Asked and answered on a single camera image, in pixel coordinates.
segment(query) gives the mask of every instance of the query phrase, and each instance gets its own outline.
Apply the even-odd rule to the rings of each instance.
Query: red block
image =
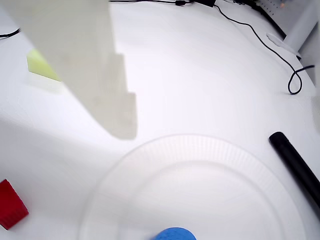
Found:
[[[28,214],[10,183],[6,179],[0,182],[0,225],[8,230]]]

